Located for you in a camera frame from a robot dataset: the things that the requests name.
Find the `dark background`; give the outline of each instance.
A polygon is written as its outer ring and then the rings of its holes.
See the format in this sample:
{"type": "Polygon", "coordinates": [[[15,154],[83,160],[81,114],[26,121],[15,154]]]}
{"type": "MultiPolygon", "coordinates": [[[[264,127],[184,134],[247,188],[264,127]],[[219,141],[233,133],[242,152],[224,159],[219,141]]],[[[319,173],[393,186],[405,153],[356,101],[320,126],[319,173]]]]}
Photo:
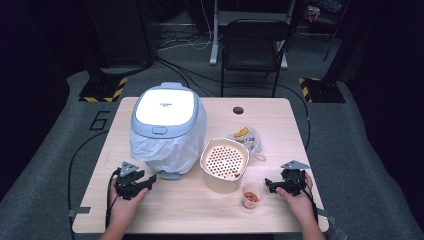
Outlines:
{"type": "MultiPolygon", "coordinates": [[[[378,6],[365,53],[347,84],[361,111],[369,141],[403,189],[423,228],[424,48],[420,10],[424,4],[388,0],[378,6]]],[[[85,70],[76,32],[88,39],[94,65],[107,64],[82,1],[7,0],[0,11],[3,198],[66,104],[67,77],[85,70]],[[76,26],[81,27],[78,31],[71,24],[75,19],[76,26]]],[[[360,14],[350,14],[348,21],[360,14]]],[[[378,182],[370,184],[378,187],[378,182]]]]}

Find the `wooden table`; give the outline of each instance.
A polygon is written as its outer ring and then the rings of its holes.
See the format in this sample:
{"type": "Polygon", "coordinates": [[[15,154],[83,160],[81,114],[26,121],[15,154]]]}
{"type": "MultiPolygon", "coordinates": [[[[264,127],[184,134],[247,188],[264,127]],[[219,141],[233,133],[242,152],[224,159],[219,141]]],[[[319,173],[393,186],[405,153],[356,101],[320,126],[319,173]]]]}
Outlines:
{"type": "MultiPolygon", "coordinates": [[[[73,225],[77,233],[102,233],[105,229],[106,192],[110,175],[123,161],[145,170],[146,180],[154,174],[144,163],[130,156],[129,131],[131,114],[138,98],[122,99],[103,150],[99,156],[82,207],[89,214],[78,214],[73,225]]],[[[255,128],[262,140],[265,162],[251,158],[241,185],[247,180],[281,181],[281,165],[297,160],[309,165],[306,152],[288,100],[283,98],[201,98],[207,112],[205,145],[213,138],[225,137],[244,126],[255,128]],[[244,113],[233,113],[242,107],[244,113]]],[[[307,172],[313,178],[311,170],[307,172]]],[[[313,196],[318,208],[324,209],[317,185],[313,196]]],[[[328,221],[319,217],[322,231],[328,221]]],[[[277,194],[267,195],[253,210],[241,204],[241,187],[229,194],[211,191],[203,180],[199,162],[178,181],[158,177],[153,189],[137,209],[128,233],[160,234],[229,234],[299,232],[287,204],[277,194]]]]}

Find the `small plastic cup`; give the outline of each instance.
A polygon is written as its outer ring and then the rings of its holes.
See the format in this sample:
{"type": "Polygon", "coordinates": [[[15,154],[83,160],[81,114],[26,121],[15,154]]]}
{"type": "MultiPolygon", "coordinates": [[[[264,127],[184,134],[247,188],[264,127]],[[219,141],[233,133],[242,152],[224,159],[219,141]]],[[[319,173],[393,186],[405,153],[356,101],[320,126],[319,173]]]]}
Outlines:
{"type": "Polygon", "coordinates": [[[265,184],[249,181],[243,185],[241,203],[247,209],[256,208],[265,198],[265,184]]]}

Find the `clear plastic bag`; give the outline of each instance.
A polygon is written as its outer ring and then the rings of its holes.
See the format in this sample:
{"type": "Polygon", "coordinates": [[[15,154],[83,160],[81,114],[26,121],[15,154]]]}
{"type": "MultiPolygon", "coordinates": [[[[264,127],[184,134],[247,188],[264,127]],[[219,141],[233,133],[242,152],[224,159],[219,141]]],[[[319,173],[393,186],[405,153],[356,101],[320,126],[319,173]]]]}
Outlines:
{"type": "Polygon", "coordinates": [[[229,134],[226,138],[245,145],[249,149],[250,157],[255,157],[259,161],[266,160],[266,157],[260,154],[262,151],[261,138],[253,127],[246,126],[236,133],[229,134]]]}
{"type": "Polygon", "coordinates": [[[138,135],[130,130],[131,157],[145,162],[154,171],[184,174],[200,158],[206,134],[207,116],[199,101],[197,120],[193,128],[185,135],[156,139],[138,135]]]}

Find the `hand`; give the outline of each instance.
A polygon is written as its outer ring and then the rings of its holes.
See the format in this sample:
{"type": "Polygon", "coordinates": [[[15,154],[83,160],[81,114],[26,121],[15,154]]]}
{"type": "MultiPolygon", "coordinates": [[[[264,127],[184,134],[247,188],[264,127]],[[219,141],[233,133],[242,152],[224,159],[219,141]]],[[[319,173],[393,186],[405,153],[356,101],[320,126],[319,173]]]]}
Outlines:
{"type": "Polygon", "coordinates": [[[110,188],[110,202],[112,204],[112,212],[110,216],[109,227],[100,239],[121,239],[128,226],[134,219],[137,207],[143,201],[147,188],[142,189],[137,196],[131,200],[125,200],[118,196],[115,188],[116,178],[112,180],[110,188]]]}
{"type": "Polygon", "coordinates": [[[314,218],[311,201],[304,192],[307,191],[307,193],[311,196],[311,189],[313,186],[312,179],[308,173],[305,173],[305,177],[307,187],[295,197],[281,187],[276,189],[276,192],[289,204],[290,210],[299,223],[302,223],[309,218],[314,218]]]}
{"type": "Polygon", "coordinates": [[[307,187],[299,195],[294,197],[281,187],[278,187],[275,191],[288,203],[291,212],[302,228],[304,240],[325,239],[315,220],[311,200],[305,194],[306,191],[309,196],[312,196],[312,179],[308,173],[305,173],[305,176],[307,187]]]}

